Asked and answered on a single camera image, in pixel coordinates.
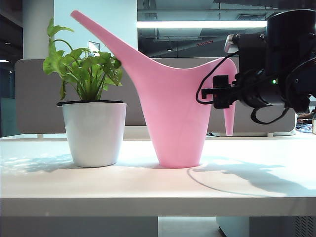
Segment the black pot rim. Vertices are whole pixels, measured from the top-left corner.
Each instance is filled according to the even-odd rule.
[[[63,106],[68,104],[79,104],[79,103],[124,103],[121,100],[73,100],[58,102],[57,106]]]

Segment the floor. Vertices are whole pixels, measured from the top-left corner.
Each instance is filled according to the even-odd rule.
[[[215,217],[158,217],[158,237],[223,237]]]

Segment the ceiling light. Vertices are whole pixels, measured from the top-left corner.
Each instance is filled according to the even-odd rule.
[[[138,21],[138,28],[263,28],[266,21]]]

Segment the potted plant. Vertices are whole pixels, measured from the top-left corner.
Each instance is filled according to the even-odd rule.
[[[74,163],[81,167],[100,167],[116,163],[125,125],[126,104],[101,100],[109,85],[121,85],[121,62],[110,53],[92,52],[88,48],[73,49],[63,39],[54,39],[57,32],[72,29],[47,28],[49,55],[43,62],[46,74],[58,73],[61,79],[60,97],[66,96],[70,85],[80,100],[59,102],[62,106],[67,139]],[[65,43],[70,53],[56,50],[55,42]]]

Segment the ceiling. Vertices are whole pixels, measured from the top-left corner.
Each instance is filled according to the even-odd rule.
[[[316,9],[314,0],[137,0],[138,21],[265,20],[285,9]],[[23,58],[22,0],[0,1],[0,68]],[[252,33],[254,29],[238,32]],[[222,56],[231,30],[139,29],[139,50],[150,57]]]
[[[22,0],[0,1],[0,68],[14,70],[17,60],[23,58]]]
[[[267,20],[288,10],[315,9],[314,0],[138,0],[138,21]],[[138,29],[138,49],[150,57],[225,55],[227,35],[265,29]]]

